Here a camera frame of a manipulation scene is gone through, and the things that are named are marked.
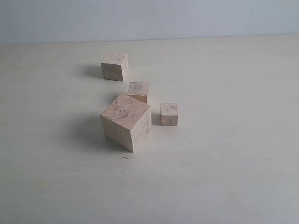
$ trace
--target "small wooden cube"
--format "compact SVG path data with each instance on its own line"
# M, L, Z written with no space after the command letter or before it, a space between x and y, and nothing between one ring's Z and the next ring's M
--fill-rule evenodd
M148 103L149 99L149 83L134 83L129 86L128 96L138 99L144 103Z
M129 71L128 54L107 52L101 66L104 79L123 81Z
M133 152L151 129L150 105L121 94L100 115L105 136Z
M178 104L161 104L161 125L178 125Z

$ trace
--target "wooden cube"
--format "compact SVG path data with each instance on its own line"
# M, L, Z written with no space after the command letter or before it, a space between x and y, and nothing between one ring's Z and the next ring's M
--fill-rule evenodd
M100 115L105 136L130 152L151 129L150 105L125 94Z
M104 79L123 81L129 71L128 54L107 52L101 66Z
M148 103L149 99L149 83L134 83L129 86L128 96L138 99L144 103Z
M161 125L177 126L178 125L178 105L161 104Z

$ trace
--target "table surface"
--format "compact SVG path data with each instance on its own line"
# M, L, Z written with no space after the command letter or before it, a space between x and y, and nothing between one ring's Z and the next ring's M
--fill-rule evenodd
M134 153L100 123L132 81L153 118ZM298 115L299 35L1 45L0 223L298 223Z

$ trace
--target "cube face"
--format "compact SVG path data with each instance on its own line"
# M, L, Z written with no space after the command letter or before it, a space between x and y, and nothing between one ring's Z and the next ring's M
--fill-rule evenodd
M178 125L178 105L161 104L161 125L177 126Z
M101 62L105 79L123 81L128 73L128 54L107 52Z
M129 86L128 96L138 99L147 104L149 99L149 83L131 82Z
M106 137L131 152L151 129L150 106L124 94L100 117Z

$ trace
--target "white wall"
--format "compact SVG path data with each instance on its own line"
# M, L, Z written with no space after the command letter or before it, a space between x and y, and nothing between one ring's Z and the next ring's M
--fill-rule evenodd
M299 33L298 0L0 0L0 43Z

